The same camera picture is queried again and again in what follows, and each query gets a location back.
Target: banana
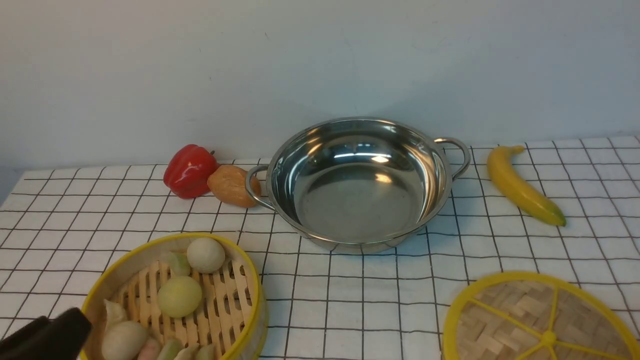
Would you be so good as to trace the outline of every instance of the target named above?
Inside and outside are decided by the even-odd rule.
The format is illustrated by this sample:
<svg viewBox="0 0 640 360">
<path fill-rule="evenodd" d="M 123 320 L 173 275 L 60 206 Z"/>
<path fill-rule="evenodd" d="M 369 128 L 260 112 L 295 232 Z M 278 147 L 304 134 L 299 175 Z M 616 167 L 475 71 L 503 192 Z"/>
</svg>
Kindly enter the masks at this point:
<svg viewBox="0 0 640 360">
<path fill-rule="evenodd" d="M 489 177 L 500 192 L 516 206 L 542 222 L 565 226 L 566 219 L 557 205 L 523 180 L 511 166 L 511 157 L 524 151 L 523 146 L 498 146 L 486 160 Z"/>
</svg>

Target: pot handle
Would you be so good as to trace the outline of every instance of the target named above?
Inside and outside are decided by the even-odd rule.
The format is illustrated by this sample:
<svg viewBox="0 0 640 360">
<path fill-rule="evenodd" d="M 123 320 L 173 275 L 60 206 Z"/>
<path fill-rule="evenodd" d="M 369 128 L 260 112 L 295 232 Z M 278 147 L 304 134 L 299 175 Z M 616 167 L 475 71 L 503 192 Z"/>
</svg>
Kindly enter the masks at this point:
<svg viewBox="0 0 640 360">
<path fill-rule="evenodd" d="M 256 167 L 253 167 L 251 170 L 249 170 L 246 173 L 246 178 L 244 179 L 244 188 L 246 189 L 246 192 L 249 194 L 249 196 L 255 202 L 257 202 L 261 206 L 264 206 L 267 209 L 276 211 L 276 209 L 273 207 L 273 205 L 271 205 L 270 203 L 260 199 L 260 197 L 258 195 L 256 195 L 255 192 L 253 192 L 253 189 L 251 188 L 251 178 L 255 175 L 255 173 L 260 172 L 260 171 L 266 171 L 268 167 L 269 167 L 269 165 L 263 164 L 263 165 L 258 165 Z"/>
<path fill-rule="evenodd" d="M 462 154 L 464 155 L 464 160 L 462 163 L 462 166 L 458 169 L 458 171 L 456 171 L 455 173 L 453 173 L 453 176 L 451 177 L 452 180 L 455 180 L 457 178 L 459 178 L 460 175 L 462 175 L 462 173 L 464 173 L 467 168 L 469 167 L 469 163 L 471 163 L 471 153 L 469 153 L 469 149 L 467 148 L 467 146 L 461 142 L 460 140 L 456 139 L 456 138 L 437 138 L 435 140 L 433 140 L 433 142 L 435 143 L 450 143 L 452 145 L 455 145 L 457 147 L 460 148 L 460 150 L 462 150 Z"/>
</svg>

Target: bamboo steamer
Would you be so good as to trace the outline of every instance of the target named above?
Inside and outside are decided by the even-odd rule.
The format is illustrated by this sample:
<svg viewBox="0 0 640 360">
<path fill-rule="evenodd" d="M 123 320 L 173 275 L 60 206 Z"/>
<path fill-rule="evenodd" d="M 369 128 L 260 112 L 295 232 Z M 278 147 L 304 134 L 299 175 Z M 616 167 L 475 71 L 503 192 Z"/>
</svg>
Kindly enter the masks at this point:
<svg viewBox="0 0 640 360">
<path fill-rule="evenodd" d="M 175 319 L 162 315 L 157 291 L 172 274 L 159 261 L 160 254 L 186 252 L 191 241 L 200 237 L 217 240 L 227 258 L 213 274 L 191 271 L 204 295 L 192 315 Z M 253 263 L 235 243 L 213 234 L 166 236 L 130 251 L 111 265 L 83 304 L 83 313 L 93 325 L 81 353 L 83 360 L 103 360 L 100 348 L 106 319 L 104 299 L 123 305 L 129 320 L 141 323 L 163 345 L 170 338 L 180 340 L 185 347 L 214 344 L 215 360 L 257 359 L 266 339 L 268 311 Z"/>
<path fill-rule="evenodd" d="M 489 275 L 465 288 L 445 321 L 446 360 L 640 359 L 606 305 L 555 277 Z"/>
</svg>

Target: stainless steel pot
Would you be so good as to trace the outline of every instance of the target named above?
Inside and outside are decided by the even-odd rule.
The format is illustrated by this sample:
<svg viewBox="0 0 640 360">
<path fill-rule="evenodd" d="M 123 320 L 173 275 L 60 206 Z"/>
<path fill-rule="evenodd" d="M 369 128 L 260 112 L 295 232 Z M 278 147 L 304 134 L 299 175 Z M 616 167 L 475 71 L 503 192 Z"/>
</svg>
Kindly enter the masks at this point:
<svg viewBox="0 0 640 360">
<path fill-rule="evenodd" d="M 453 173 L 441 143 L 464 154 Z M 469 162 L 467 147 L 457 139 L 432 140 L 384 119 L 344 118 L 294 135 L 268 166 L 249 171 L 245 185 L 260 205 L 314 243 L 370 254 L 395 247 L 436 215 Z M 269 202 L 249 182 L 265 170 Z"/>
</svg>

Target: black handle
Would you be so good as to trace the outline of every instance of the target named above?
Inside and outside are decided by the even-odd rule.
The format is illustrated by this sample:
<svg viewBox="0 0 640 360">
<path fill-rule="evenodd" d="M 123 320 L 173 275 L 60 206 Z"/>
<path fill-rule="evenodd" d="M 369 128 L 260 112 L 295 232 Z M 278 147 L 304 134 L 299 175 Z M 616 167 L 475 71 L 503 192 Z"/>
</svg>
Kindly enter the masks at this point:
<svg viewBox="0 0 640 360">
<path fill-rule="evenodd" d="M 73 307 L 55 320 L 41 316 L 0 341 L 0 360 L 75 360 L 91 323 Z"/>
</svg>

